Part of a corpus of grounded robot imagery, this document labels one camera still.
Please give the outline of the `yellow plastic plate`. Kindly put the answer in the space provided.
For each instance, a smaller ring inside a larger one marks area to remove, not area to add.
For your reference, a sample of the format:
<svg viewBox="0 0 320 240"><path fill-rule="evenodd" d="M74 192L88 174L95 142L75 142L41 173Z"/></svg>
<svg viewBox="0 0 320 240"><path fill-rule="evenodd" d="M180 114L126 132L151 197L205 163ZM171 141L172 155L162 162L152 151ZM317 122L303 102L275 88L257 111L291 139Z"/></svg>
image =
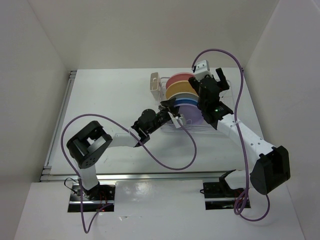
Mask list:
<svg viewBox="0 0 320 240"><path fill-rule="evenodd" d="M182 80L182 81L177 81L177 82L172 83L166 89L165 96L167 99L169 99L173 95L179 94L179 93L192 93L196 96L198 95L188 81Z"/></svg>

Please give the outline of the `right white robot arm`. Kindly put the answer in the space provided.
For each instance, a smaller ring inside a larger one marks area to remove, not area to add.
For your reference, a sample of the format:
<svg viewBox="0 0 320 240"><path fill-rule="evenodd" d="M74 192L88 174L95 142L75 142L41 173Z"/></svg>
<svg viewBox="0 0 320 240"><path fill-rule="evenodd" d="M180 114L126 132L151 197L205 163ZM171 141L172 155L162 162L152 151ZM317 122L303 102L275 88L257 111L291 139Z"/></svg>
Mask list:
<svg viewBox="0 0 320 240"><path fill-rule="evenodd" d="M216 69L216 81L203 64L194 68L188 82L198 95L197 107L205 122L225 134L245 151L245 170L232 170L219 183L219 192L231 196L236 189L253 187L267 195L291 177L289 152L260 138L239 119L235 111L220 100L220 93L230 87L221 68Z"/></svg>

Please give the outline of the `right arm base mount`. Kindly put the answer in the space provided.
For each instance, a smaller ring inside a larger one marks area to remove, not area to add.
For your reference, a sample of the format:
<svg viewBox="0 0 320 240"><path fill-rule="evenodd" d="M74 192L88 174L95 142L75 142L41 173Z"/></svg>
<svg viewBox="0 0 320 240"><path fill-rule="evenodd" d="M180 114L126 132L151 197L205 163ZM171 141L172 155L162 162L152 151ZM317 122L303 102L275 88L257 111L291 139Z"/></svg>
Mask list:
<svg viewBox="0 0 320 240"><path fill-rule="evenodd" d="M232 210L243 188L223 191L219 182L204 182L199 190L204 195L206 210Z"/></svg>

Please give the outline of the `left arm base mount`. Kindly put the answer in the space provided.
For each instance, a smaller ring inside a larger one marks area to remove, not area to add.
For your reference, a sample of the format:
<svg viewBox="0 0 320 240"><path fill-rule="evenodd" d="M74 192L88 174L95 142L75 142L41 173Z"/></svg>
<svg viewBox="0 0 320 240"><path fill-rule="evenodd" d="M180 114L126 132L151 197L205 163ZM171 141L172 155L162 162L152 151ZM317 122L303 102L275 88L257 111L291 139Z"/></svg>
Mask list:
<svg viewBox="0 0 320 240"><path fill-rule="evenodd" d="M80 186L77 180L66 178L63 185L69 189L68 213L81 212L81 193ZM82 205L84 213L97 212L102 208L102 212L113 212L115 209L115 193L116 184L109 182L100 182L93 189L82 192Z"/></svg>

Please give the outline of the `blue plastic plate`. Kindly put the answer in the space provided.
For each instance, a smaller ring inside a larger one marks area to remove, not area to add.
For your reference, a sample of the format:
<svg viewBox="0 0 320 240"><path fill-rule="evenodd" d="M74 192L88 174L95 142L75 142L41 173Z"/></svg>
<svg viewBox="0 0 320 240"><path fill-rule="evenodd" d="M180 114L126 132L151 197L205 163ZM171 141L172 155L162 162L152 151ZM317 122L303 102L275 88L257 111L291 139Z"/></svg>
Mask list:
<svg viewBox="0 0 320 240"><path fill-rule="evenodd" d="M198 102L192 98L175 98L174 106L193 105L197 106Z"/></svg>

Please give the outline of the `pink plastic plate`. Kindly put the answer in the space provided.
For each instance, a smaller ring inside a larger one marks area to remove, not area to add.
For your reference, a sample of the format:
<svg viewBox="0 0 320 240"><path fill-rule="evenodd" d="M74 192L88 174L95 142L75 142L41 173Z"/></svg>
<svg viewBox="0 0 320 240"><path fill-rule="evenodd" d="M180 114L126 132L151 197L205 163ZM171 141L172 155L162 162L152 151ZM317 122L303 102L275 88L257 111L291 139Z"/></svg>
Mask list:
<svg viewBox="0 0 320 240"><path fill-rule="evenodd" d="M172 75L166 82L166 87L168 88L170 85L174 84L175 82L179 81L188 81L189 78L194 77L192 73L189 72L181 72Z"/></svg>

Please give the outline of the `purple plastic plate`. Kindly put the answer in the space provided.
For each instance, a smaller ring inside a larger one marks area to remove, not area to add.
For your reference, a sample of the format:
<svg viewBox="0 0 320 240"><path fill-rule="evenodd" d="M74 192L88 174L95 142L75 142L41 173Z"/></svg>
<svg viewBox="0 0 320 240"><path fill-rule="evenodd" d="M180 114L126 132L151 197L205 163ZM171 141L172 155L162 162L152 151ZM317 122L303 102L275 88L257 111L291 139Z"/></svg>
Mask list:
<svg viewBox="0 0 320 240"><path fill-rule="evenodd" d="M181 104L179 114L184 116L187 125L201 125L204 122L201 111L192 104Z"/></svg>

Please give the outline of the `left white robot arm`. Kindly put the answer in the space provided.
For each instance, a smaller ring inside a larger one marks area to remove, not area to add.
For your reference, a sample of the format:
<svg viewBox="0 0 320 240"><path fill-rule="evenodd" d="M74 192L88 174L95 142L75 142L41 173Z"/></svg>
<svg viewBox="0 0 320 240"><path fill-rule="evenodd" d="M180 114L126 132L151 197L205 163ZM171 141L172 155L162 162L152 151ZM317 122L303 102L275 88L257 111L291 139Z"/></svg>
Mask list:
<svg viewBox="0 0 320 240"><path fill-rule="evenodd" d="M159 112L146 109L127 132L113 136L106 133L96 120L88 123L68 142L69 154L77 163L82 182L81 194L88 200L95 199L103 188L97 178L95 164L106 151L113 147L141 147L150 140L150 135L178 115L175 98L160 103Z"/></svg>

